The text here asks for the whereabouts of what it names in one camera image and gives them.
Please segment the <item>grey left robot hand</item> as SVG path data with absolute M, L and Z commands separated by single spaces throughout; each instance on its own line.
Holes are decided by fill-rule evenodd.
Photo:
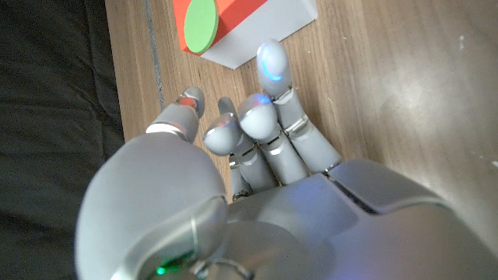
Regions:
M 80 279 L 495 279 L 497 256 L 437 194 L 379 163 L 342 161 L 303 112 L 276 40 L 261 93 L 195 146 L 186 89 L 91 180 L 79 211 Z

